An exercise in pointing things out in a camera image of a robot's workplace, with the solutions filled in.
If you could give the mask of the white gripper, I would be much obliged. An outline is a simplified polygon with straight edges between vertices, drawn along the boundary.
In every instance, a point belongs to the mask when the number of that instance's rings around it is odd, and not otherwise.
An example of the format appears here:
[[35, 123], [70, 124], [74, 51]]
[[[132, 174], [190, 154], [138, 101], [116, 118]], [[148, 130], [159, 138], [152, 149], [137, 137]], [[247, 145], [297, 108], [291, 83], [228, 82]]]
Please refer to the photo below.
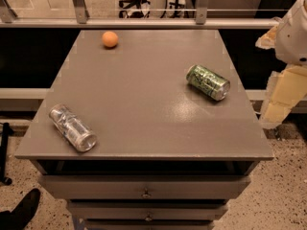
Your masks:
[[255, 42], [260, 49], [274, 49], [279, 60], [288, 63], [269, 77], [259, 122], [262, 128], [276, 128], [307, 95], [307, 10], [306, 0], [296, 0], [278, 26]]

